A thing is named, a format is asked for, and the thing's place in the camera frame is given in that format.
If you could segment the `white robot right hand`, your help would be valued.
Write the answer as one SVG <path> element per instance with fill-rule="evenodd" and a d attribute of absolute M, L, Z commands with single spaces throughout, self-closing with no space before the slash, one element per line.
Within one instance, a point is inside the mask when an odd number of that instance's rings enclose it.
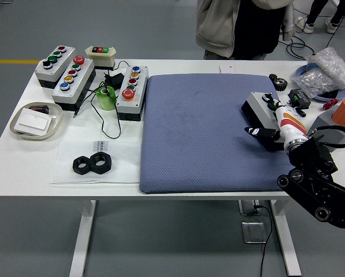
<path fill-rule="evenodd" d="M 245 131 L 268 151 L 287 151 L 308 140 L 294 109 L 273 98 L 272 93 L 251 92 L 242 112 L 250 124 Z"/>

